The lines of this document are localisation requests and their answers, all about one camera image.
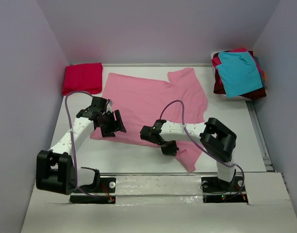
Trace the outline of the pink t shirt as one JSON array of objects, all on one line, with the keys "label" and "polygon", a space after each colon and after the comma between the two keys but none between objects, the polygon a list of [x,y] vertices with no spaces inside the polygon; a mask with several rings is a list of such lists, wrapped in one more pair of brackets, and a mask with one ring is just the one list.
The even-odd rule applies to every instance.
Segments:
[{"label": "pink t shirt", "polygon": [[167,77],[161,81],[109,73],[102,97],[113,101],[127,132],[117,132],[107,141],[156,148],[141,140],[144,125],[152,126],[160,117],[174,123],[205,121],[208,101],[194,69],[168,72]]}]

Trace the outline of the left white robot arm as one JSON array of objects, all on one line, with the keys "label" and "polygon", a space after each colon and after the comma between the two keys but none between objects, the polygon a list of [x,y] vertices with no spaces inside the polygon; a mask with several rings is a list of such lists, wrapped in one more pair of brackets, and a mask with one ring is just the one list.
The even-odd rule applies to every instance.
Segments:
[{"label": "left white robot arm", "polygon": [[41,150],[36,158],[37,189],[70,195],[75,190],[94,197],[100,187],[100,172],[91,169],[94,175],[78,181],[76,152],[86,138],[100,129],[101,136],[114,137],[116,132],[125,133],[119,110],[111,109],[112,101],[93,97],[90,106],[78,112],[75,120],[69,120],[69,130],[49,150]]}]

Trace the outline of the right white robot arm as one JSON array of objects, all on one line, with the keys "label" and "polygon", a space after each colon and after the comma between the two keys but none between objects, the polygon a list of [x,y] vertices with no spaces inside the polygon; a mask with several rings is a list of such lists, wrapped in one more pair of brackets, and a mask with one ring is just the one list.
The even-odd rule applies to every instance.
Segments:
[{"label": "right white robot arm", "polygon": [[205,123],[182,124],[164,119],[156,120],[153,126],[143,126],[140,138],[161,147],[163,155],[176,156],[177,141],[193,142],[217,163],[216,184],[221,190],[234,185],[235,163],[233,150],[237,135],[215,118]]}]

